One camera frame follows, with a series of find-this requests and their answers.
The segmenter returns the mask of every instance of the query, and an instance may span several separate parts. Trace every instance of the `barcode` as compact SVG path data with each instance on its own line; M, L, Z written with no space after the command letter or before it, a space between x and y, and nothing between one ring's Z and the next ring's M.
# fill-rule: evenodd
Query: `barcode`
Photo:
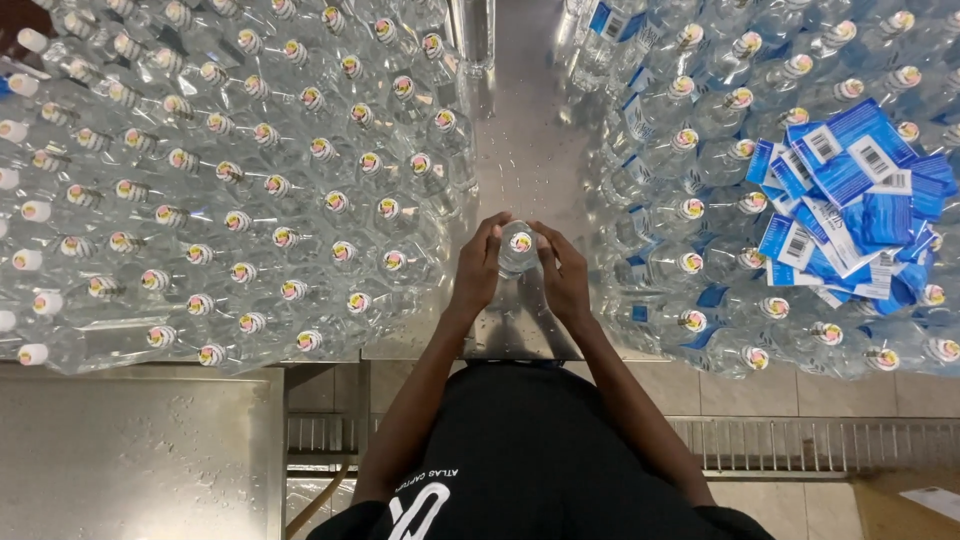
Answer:
M867 161L867 166L874 174L880 176L890 169L890 165L880 156L880 153L872 145L864 146L860 149L860 157Z
M797 229L794 231L793 238L790 238L790 245L786 247L786 254L793 258L800 258L809 242L810 235L803 229Z
M607 30L604 31L608 37L617 39L620 35L620 29L623 28L624 20L611 13L610 22L607 23Z
M801 180L810 180L810 171L806 170L804 163L800 161L800 156L796 152L789 152L786 158L790 160L797 172L800 173Z
M830 160L836 156L836 150L833 148L833 143L827 138L824 134L816 134L810 139L813 142L813 148L816 150L817 154L820 155L820 159L823 161Z
M880 185L887 187L906 187L906 175L901 172L888 174L880 181Z

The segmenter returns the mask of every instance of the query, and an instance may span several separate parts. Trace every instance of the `white bottle cap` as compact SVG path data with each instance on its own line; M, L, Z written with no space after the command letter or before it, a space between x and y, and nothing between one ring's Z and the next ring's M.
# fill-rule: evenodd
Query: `white bottle cap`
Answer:
M20 250L13 254L13 268L17 270L39 270L43 264L43 254L34 250Z
M50 42L49 39L40 32L34 30L33 28L24 28L16 35L17 43L24 46L24 48L29 49L35 53L42 51L47 48L47 43Z
M56 315L63 309L63 296L56 291L44 291L34 298L34 313Z
M16 328L16 313L4 309L0 311L0 331L11 331Z
M23 142L23 139L27 138L27 133L29 132L30 128L27 127L26 124L14 122L13 120L0 122L0 137L5 138L13 144Z
M0 167L0 189L13 189L20 185L20 171Z
M43 223L50 219L53 213L53 206L46 201L27 201L20 207L20 215L27 221L36 221Z
M11 90L26 97L33 97L36 91L40 89L40 81L23 73L17 73L10 77L8 85Z
M46 345L29 343L20 347L20 352L16 354L16 357L20 360L20 363L25 366L38 366L47 361L47 356L49 355L50 350L47 349Z

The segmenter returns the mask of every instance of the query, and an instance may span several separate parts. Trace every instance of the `finger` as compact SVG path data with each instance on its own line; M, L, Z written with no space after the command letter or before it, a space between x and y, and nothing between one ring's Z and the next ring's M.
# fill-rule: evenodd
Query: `finger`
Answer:
M510 223L510 219L513 216L513 214L504 210L481 221L480 227L477 227L477 232L473 235L473 238L469 243L475 245L477 248L484 245L487 242L487 237L490 236L493 226L499 225L500 227L503 227L504 225Z
M499 225L494 225L487 235L487 255L484 258L483 265L491 270L500 269L500 243L503 237L503 229Z
M564 263L570 258L575 258L574 254L580 255L580 252L573 247L573 244L567 241L567 239L557 231L550 229L536 220L528 221L527 225L534 231L546 236L546 239L550 241L550 245L553 246L553 251L556 253L557 258L560 259L560 263Z
M540 258L540 265L543 266L543 279L547 282L558 280L560 272L557 271L557 256L553 252L550 240L543 234L537 235L537 257Z

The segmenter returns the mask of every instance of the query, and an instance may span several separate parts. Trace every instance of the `hand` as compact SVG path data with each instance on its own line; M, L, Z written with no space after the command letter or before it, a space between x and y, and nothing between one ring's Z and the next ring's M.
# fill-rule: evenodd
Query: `hand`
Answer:
M587 320L590 293L587 287L587 260L564 236L539 221L528 221L537 237L537 255L543 265L546 303L570 330L570 325Z
M510 222L511 214L502 211L480 222L476 234L460 248L457 277L449 308L469 317L470 323L493 299L500 271L501 228Z

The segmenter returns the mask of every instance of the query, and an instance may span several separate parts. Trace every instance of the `metal counter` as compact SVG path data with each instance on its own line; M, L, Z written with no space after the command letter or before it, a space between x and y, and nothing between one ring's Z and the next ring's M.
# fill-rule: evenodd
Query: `metal counter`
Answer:
M283 370L0 365L0 536L279 538Z
M454 1L454 10L458 2ZM468 79L469 115L477 140L479 191L464 208L465 223L450 231L447 270L452 277L460 247L479 221L501 210L536 218L563 233L589 259L595 230L588 208L593 193L585 178L584 150L598 128L578 125L566 107L564 62L573 51L576 18L560 0L496 3L494 69L485 80ZM579 113L590 110L589 99ZM496 297L477 318L466 357L580 358L580 351L543 299L539 268L519 281L500 280ZM426 300L427 311L404 329L364 348L367 359L417 358L449 299L449 283ZM625 360L662 360L619 350Z

